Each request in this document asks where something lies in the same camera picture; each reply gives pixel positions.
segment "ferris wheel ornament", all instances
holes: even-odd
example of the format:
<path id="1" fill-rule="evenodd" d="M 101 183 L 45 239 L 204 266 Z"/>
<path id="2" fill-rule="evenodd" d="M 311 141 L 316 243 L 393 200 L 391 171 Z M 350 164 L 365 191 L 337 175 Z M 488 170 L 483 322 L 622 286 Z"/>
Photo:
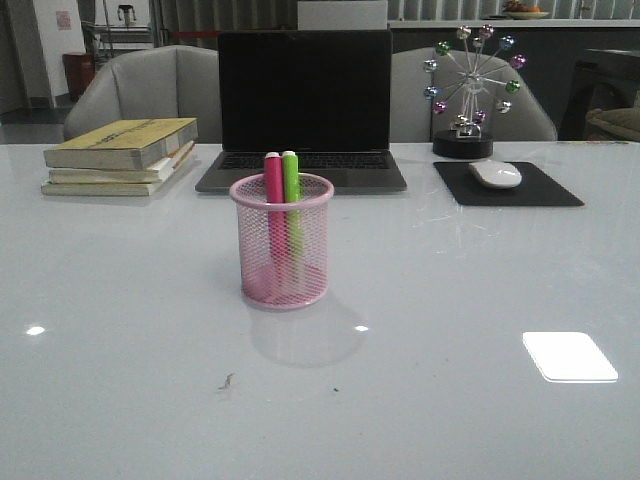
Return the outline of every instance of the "ferris wheel ornament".
<path id="1" fill-rule="evenodd" d="M 485 158 L 493 153 L 493 138 L 483 131 L 483 124 L 487 112 L 480 108 L 479 96 L 491 96 L 494 111 L 506 114 L 512 106 L 510 97 L 520 90 L 517 79 L 503 82 L 492 78 L 492 75 L 511 66 L 515 70 L 524 67 L 527 59 L 522 54 L 513 55 L 507 64 L 501 66 L 489 65 L 490 60 L 500 52 L 513 48 L 515 39 L 504 36 L 499 39 L 498 48 L 491 56 L 484 56 L 483 50 L 488 40 L 494 36 L 492 25 L 486 24 L 478 29 L 477 36 L 471 38 L 472 30 L 466 25 L 458 27 L 456 37 L 464 44 L 465 57 L 462 64 L 451 54 L 451 44 L 447 41 L 439 42 L 435 47 L 436 55 L 451 59 L 458 70 L 459 81 L 442 88 L 428 85 L 425 87 L 424 97 L 431 101 L 431 108 L 435 115 L 442 115 L 449 108 L 449 102 L 457 95 L 462 95 L 462 107 L 459 114 L 451 122 L 449 130 L 436 132 L 433 138 L 433 152 L 437 155 L 451 158 Z M 438 69 L 437 60 L 425 60 L 424 71 L 433 74 Z M 503 96 L 493 96 L 486 88 L 486 84 L 501 86 Z"/>

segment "book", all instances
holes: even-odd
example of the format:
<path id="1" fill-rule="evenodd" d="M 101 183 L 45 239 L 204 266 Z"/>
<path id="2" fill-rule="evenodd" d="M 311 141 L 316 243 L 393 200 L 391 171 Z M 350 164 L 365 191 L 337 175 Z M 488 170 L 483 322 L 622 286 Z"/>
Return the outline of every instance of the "book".
<path id="1" fill-rule="evenodd" d="M 195 118 L 117 120 L 44 151 L 51 168 L 143 170 L 195 140 Z"/>
<path id="2" fill-rule="evenodd" d="M 176 165 L 193 150 L 194 141 L 152 163 L 144 170 L 98 170 L 91 168 L 52 168 L 51 183 L 158 183 L 171 176 Z"/>
<path id="3" fill-rule="evenodd" d="M 146 197 L 152 195 L 164 185 L 175 172 L 180 169 L 189 158 L 192 151 L 189 150 L 180 161 L 171 166 L 169 175 L 157 182 L 115 182 L 115 183 L 53 183 L 47 180 L 40 187 L 44 195 L 70 195 L 91 197 Z"/>

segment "white mouse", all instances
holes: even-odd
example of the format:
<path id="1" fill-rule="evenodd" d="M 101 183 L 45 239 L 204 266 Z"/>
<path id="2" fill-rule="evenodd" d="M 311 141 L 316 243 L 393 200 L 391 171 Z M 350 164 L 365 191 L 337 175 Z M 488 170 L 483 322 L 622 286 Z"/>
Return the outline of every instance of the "white mouse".
<path id="1" fill-rule="evenodd" d="M 513 188 L 522 181 L 522 175 L 516 167 L 497 160 L 471 162 L 469 170 L 482 185 L 489 188 Z"/>

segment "trash can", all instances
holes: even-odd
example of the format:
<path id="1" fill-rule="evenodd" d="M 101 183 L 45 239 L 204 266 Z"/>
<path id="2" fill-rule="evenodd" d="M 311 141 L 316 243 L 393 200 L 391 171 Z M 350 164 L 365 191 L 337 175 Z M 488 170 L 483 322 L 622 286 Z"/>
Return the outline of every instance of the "trash can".
<path id="1" fill-rule="evenodd" d="M 67 76 L 69 98 L 77 102 L 95 76 L 93 55 L 84 52 L 70 52 L 62 55 L 64 72 Z"/>

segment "black base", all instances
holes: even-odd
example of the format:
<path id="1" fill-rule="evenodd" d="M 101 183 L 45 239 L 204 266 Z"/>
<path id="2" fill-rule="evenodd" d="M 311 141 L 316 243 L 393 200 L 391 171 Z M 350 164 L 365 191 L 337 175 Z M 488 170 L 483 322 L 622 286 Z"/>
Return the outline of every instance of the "black base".
<path id="1" fill-rule="evenodd" d="M 483 133 L 480 138 L 457 138 L 455 130 L 436 132 L 433 153 L 448 158 L 486 158 L 493 153 L 493 137 Z"/>

